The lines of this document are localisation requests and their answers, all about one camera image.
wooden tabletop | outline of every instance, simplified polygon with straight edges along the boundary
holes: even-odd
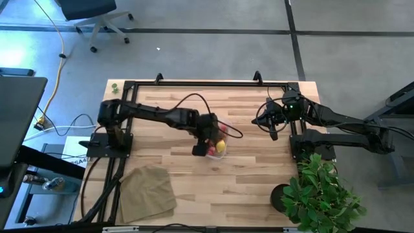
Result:
[[[117,83],[122,90],[124,81],[108,80],[103,99],[121,98],[122,91],[113,94],[111,86]],[[304,96],[320,102],[315,82],[299,84]],[[250,123],[267,97],[267,88],[142,86],[138,90],[137,102],[169,109],[190,93],[203,95],[219,119],[231,122],[245,136],[242,139],[229,138],[226,157],[221,161],[213,161],[191,155],[196,140],[187,132],[158,122],[134,119],[133,148],[124,173],[150,164],[164,167],[171,177],[177,207],[172,217],[136,221],[130,225],[294,226],[287,217],[271,207],[269,199],[276,185],[289,183],[289,179],[297,175],[296,163],[290,154],[290,127],[278,133],[277,141],[272,141],[268,133]],[[269,93],[272,98],[283,95],[278,87],[271,87]],[[204,102],[197,96],[188,98],[180,107],[207,113]],[[323,128],[308,128],[325,131]],[[108,161],[102,158],[91,172],[85,189],[85,211],[92,207],[102,192]],[[88,163],[85,174],[91,164],[92,161]],[[110,213],[112,198],[111,194],[105,220]],[[78,201],[74,220],[80,218]]]

brown cloth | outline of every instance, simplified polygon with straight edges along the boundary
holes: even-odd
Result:
[[[169,217],[177,206],[169,174],[164,168],[135,168],[120,179],[122,221]]]

plant pot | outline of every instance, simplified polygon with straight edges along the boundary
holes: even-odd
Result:
[[[283,204],[281,198],[284,195],[283,188],[287,186],[289,185],[279,184],[273,189],[272,194],[270,194],[270,203],[277,211],[281,213],[284,213],[286,211],[286,207]]]

green object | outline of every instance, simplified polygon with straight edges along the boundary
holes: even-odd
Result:
[[[112,93],[116,94],[119,92],[118,85],[116,83],[112,84],[111,87],[113,88]]]
[[[292,177],[283,188],[285,215],[298,230],[319,233],[343,233],[355,228],[352,220],[366,215],[361,198],[345,189],[331,161],[314,153],[310,160],[298,163],[299,178]]]

office chair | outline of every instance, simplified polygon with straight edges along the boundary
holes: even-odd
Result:
[[[134,20],[134,17],[128,11],[108,14],[108,12],[116,9],[115,0],[59,0],[58,4],[62,8],[63,15],[68,20],[87,18],[74,24],[78,33],[82,33],[79,26],[95,24],[92,31],[92,37],[89,40],[89,46],[91,47],[92,52],[98,51],[98,49],[93,46],[93,41],[101,27],[105,30],[108,30],[108,28],[114,30],[122,39],[124,39],[125,43],[129,43],[129,38],[111,23],[111,19],[128,15],[129,20]]]

